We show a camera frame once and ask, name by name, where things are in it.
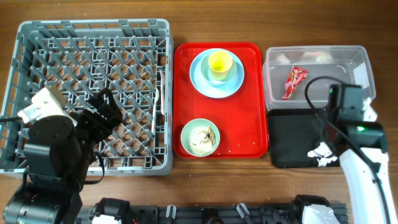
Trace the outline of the white spoon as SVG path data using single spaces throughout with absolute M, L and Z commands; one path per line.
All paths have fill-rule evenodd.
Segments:
M 154 97 L 154 102 L 153 102 L 153 107 L 152 107 L 152 123 L 151 123 L 151 132 L 154 135 L 155 134 L 155 123 L 156 123 L 156 107 L 157 107 L 157 102 L 159 100 L 159 90 L 158 88 L 155 88 L 155 97 Z

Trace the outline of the red snack wrapper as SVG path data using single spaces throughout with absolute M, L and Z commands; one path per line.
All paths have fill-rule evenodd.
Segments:
M 296 88 L 306 79 L 308 71 L 297 66 L 293 66 L 285 82 L 285 93 L 282 100 L 289 100 Z

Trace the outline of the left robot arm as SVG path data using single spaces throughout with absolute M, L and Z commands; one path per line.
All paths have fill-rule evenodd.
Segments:
M 41 89 L 32 104 L 18 113 L 32 122 L 24 146 L 28 168 L 19 189 L 7 203 L 6 223 L 73 223 L 82 201 L 80 192 L 89 166 L 101 160 L 95 146 L 121 124 L 122 113 L 107 88 L 93 95 L 89 104 L 96 112 L 83 110 L 75 116 L 64 111 L 67 103 L 54 86 Z

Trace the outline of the white fork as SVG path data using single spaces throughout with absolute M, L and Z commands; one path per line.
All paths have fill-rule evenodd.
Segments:
M 160 71 L 160 108 L 162 115 L 165 115 L 165 75 Z

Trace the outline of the green bowl with rice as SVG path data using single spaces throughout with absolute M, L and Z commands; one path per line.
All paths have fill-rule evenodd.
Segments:
M 197 118 L 189 121 L 182 129 L 180 142 L 183 149 L 193 157 L 208 157 L 220 145 L 221 135 L 210 120 Z

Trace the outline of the white tissue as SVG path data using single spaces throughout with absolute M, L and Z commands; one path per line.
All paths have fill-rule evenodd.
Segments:
M 340 165 L 338 157 L 325 142 L 320 142 L 315 149 L 307 152 L 307 157 L 312 160 L 314 167 L 338 167 Z

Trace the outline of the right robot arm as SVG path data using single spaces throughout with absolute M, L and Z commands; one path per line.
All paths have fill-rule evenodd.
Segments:
M 363 106 L 363 89 L 334 84 L 325 108 L 327 131 L 349 188 L 355 223 L 397 223 L 384 128 Z

